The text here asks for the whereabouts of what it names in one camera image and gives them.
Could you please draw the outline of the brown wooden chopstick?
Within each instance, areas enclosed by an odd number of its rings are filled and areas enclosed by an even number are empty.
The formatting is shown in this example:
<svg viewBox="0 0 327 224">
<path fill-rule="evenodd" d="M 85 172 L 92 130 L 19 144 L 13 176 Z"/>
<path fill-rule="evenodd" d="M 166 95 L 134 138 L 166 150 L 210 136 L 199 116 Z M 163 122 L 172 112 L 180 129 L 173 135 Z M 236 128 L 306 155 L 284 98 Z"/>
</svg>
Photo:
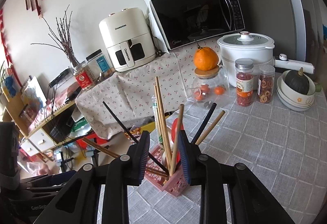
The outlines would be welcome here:
<svg viewBox="0 0 327 224">
<path fill-rule="evenodd" d="M 178 148 L 178 135 L 179 135 L 179 132 L 181 130 L 183 116 L 184 116 L 184 104 L 180 104 L 179 111 L 178 111 L 177 131 L 176 131 L 176 137 L 175 137 L 175 142 L 174 142 L 174 144 L 177 145 L 177 148 Z M 173 163 L 173 161 L 171 159 L 170 176 L 173 176 L 174 173 L 175 173 L 174 172 L 174 165 L 172 163 Z"/>
</svg>

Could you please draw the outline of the paper-wrapped chopsticks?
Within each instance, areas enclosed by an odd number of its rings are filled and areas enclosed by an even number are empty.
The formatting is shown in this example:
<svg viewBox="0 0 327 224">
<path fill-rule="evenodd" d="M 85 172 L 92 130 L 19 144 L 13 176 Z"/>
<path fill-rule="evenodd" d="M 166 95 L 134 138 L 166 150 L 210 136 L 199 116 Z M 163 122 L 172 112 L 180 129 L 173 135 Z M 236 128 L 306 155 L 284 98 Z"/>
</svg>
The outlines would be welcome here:
<svg viewBox="0 0 327 224">
<path fill-rule="evenodd" d="M 159 111 L 158 111 L 158 106 L 157 106 L 157 101 L 155 95 L 152 96 L 152 110 L 153 110 L 153 116 L 155 119 L 155 127 L 157 130 L 157 138 L 159 145 L 161 149 L 164 149 L 164 143 L 161 135 L 161 128 L 160 128 L 160 123 L 159 123 Z"/>
</svg>

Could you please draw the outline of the white flower-print bowl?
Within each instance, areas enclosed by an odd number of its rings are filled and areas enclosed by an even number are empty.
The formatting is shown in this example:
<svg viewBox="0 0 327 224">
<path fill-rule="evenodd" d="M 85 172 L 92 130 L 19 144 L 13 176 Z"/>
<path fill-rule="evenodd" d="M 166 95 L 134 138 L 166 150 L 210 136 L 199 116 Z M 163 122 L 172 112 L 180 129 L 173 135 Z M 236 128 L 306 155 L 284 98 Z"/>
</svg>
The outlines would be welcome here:
<svg viewBox="0 0 327 224">
<path fill-rule="evenodd" d="M 290 70 L 283 72 L 282 79 L 280 80 L 280 92 L 283 94 L 285 98 L 287 98 L 288 102 L 292 102 L 294 105 L 298 105 L 302 108 L 309 107 L 314 102 L 315 95 L 315 84 L 314 82 L 307 76 L 304 75 L 309 82 L 309 90 L 307 94 L 301 94 L 291 89 L 285 82 L 286 75 L 290 72 Z"/>
</svg>

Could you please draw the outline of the blue-labelled glass jar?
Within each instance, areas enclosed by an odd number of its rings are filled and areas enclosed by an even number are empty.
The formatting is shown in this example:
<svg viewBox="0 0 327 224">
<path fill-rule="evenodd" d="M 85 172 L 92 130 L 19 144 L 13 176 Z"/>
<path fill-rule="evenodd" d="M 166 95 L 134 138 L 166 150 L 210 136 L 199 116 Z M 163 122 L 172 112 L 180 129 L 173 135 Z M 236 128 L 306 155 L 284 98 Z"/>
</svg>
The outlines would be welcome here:
<svg viewBox="0 0 327 224">
<path fill-rule="evenodd" d="M 98 81 L 102 81 L 113 75 L 113 70 L 109 66 L 109 62 L 101 49 L 88 55 L 86 57 L 86 62 L 93 76 Z"/>
</svg>

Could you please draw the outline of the black microwave oven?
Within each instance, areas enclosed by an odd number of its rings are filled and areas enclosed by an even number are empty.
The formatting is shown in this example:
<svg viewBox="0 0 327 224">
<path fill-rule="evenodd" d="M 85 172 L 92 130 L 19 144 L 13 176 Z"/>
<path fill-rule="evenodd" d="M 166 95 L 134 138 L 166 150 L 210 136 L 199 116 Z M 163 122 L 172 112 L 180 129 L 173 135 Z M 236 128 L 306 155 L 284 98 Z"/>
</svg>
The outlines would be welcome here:
<svg viewBox="0 0 327 224">
<path fill-rule="evenodd" d="M 163 52 L 245 28 L 238 0 L 144 1 L 153 40 Z"/>
</svg>

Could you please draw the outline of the dark green pumpkin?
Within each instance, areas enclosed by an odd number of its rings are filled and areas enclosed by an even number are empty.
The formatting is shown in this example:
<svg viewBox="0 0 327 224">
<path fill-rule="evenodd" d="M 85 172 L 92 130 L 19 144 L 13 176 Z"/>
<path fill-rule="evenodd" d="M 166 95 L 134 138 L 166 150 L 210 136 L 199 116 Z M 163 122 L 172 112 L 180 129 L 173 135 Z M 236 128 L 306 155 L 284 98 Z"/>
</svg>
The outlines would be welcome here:
<svg viewBox="0 0 327 224">
<path fill-rule="evenodd" d="M 301 67 L 298 71 L 289 71 L 284 81 L 289 88 L 300 94 L 308 94 L 309 92 L 310 84 L 309 80 L 304 75 L 303 67 Z"/>
</svg>

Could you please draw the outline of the red-labelled glass jar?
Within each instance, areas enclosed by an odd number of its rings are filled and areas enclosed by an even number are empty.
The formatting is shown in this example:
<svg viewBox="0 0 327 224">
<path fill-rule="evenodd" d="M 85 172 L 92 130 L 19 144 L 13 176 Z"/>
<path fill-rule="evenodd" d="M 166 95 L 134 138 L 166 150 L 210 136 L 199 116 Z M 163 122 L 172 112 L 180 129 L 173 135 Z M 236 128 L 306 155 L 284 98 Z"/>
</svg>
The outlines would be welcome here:
<svg viewBox="0 0 327 224">
<path fill-rule="evenodd" d="M 88 90 L 96 85 L 96 78 L 86 61 L 73 68 L 73 75 L 82 90 Z"/>
</svg>

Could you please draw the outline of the pink perforated utensil holder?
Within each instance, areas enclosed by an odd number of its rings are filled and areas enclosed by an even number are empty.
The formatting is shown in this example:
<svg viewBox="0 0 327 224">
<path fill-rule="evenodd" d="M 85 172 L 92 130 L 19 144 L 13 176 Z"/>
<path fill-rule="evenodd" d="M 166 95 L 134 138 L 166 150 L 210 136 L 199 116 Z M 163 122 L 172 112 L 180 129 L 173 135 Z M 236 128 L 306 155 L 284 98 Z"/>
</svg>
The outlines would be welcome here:
<svg viewBox="0 0 327 224">
<path fill-rule="evenodd" d="M 150 153 L 161 161 L 161 154 L 160 154 L 160 147 L 159 145 L 154 146 Z M 155 170 L 162 171 L 157 164 L 154 163 L 153 160 L 148 158 L 147 167 Z M 174 197 L 180 196 L 184 189 L 188 186 L 187 181 L 184 179 L 184 174 L 182 167 L 180 166 L 178 170 L 174 173 L 172 177 L 167 179 L 166 177 L 153 174 L 146 170 L 145 178 L 149 180 L 157 189 L 160 191 L 166 191 Z"/>
</svg>

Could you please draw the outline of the grey checked tablecloth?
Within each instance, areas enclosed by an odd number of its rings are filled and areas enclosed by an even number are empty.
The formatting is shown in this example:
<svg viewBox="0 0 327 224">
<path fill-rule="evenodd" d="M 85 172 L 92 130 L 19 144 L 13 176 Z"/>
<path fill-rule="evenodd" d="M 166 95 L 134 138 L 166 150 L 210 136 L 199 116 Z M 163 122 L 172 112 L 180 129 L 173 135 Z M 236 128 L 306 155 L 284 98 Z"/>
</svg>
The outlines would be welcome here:
<svg viewBox="0 0 327 224">
<path fill-rule="evenodd" d="M 230 95 L 230 104 L 213 113 L 207 126 L 226 111 L 200 144 L 201 152 L 222 164 L 246 164 L 295 223 L 312 223 L 326 195 L 324 91 L 315 93 L 313 105 L 304 112 L 288 109 L 275 90 L 269 104 L 254 101 L 248 107 L 237 104 L 233 88 Z M 207 112 L 196 103 L 185 105 L 189 141 Z M 200 190 L 189 186 L 173 197 L 144 179 L 139 187 L 128 187 L 130 223 L 198 223 Z"/>
</svg>

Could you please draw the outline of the white plastic spoon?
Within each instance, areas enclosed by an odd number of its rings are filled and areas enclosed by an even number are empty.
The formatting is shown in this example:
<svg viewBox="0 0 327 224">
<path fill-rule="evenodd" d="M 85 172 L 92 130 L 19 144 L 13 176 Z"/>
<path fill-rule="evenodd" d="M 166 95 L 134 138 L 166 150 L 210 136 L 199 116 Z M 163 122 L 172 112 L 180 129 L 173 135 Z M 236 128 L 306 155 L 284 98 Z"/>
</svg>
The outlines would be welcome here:
<svg viewBox="0 0 327 224">
<path fill-rule="evenodd" d="M 174 165 L 174 171 L 177 170 L 177 164 L 178 164 L 178 157 L 179 157 L 179 153 L 178 153 L 178 148 L 177 145 L 174 144 L 172 147 L 172 152 L 171 152 L 171 157 L 172 157 L 172 161 L 173 161 L 173 165 Z M 167 153 L 164 151 L 162 153 L 162 163 L 166 168 L 170 168 L 171 165 L 168 164 L 168 157 L 167 157 Z"/>
</svg>

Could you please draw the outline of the red plastic spoon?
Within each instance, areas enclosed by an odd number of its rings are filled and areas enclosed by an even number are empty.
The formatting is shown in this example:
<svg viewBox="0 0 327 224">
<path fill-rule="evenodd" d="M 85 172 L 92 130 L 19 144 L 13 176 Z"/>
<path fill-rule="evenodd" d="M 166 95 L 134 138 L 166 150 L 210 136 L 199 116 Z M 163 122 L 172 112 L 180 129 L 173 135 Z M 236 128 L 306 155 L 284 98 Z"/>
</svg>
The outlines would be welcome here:
<svg viewBox="0 0 327 224">
<path fill-rule="evenodd" d="M 176 118 L 171 126 L 171 146 L 174 145 L 175 142 L 175 137 L 176 137 L 176 131 L 177 131 L 177 123 L 178 123 L 178 118 Z"/>
</svg>

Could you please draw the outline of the glass jar with wooden lid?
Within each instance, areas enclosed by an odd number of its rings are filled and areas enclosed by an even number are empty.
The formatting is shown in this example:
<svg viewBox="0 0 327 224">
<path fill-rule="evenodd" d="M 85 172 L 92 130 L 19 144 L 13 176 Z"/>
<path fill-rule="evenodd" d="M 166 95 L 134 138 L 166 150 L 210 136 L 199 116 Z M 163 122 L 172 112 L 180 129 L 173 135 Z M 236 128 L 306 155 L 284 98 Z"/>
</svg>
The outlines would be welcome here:
<svg viewBox="0 0 327 224">
<path fill-rule="evenodd" d="M 187 99 L 210 108 L 213 103 L 223 108 L 230 102 L 228 73 L 224 66 L 217 65 L 209 71 L 195 69 L 195 78 L 186 89 Z"/>
</svg>

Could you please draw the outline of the light wooden chopstick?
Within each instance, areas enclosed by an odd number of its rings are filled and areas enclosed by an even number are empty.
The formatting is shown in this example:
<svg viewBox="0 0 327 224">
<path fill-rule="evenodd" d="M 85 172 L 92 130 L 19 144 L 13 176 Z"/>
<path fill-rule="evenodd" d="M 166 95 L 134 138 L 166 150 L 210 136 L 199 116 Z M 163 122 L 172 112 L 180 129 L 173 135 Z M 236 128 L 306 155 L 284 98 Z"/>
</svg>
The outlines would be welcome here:
<svg viewBox="0 0 327 224">
<path fill-rule="evenodd" d="M 222 117 L 225 115 L 225 111 L 222 110 L 219 115 L 215 118 L 215 120 L 211 123 L 211 125 L 200 135 L 200 137 L 196 140 L 195 144 L 200 145 L 201 142 L 205 140 L 205 138 L 208 136 L 208 134 L 215 128 L 215 126 L 218 124 L 218 122 L 222 119 Z"/>
</svg>

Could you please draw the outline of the jar of dried fruit rings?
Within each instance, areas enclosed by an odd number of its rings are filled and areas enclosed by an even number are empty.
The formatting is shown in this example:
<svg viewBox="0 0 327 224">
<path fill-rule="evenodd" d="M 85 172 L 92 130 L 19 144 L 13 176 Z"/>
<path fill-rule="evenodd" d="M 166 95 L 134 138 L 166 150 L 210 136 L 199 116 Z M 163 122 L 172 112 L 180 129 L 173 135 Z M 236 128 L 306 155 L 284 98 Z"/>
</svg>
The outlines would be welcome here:
<svg viewBox="0 0 327 224">
<path fill-rule="evenodd" d="M 259 66 L 257 96 L 260 103 L 270 103 L 274 88 L 275 68 L 272 65 Z"/>
</svg>

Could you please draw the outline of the cream air fryer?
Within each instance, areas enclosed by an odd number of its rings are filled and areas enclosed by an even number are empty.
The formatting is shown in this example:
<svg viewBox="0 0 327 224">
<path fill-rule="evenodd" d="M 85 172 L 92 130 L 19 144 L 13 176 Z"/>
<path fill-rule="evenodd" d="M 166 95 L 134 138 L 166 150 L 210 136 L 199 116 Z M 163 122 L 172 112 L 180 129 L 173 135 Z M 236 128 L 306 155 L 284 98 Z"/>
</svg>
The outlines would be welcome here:
<svg viewBox="0 0 327 224">
<path fill-rule="evenodd" d="M 99 23 L 105 47 L 117 72 L 129 71 L 153 61 L 156 51 L 143 11 L 126 8 Z"/>
</svg>

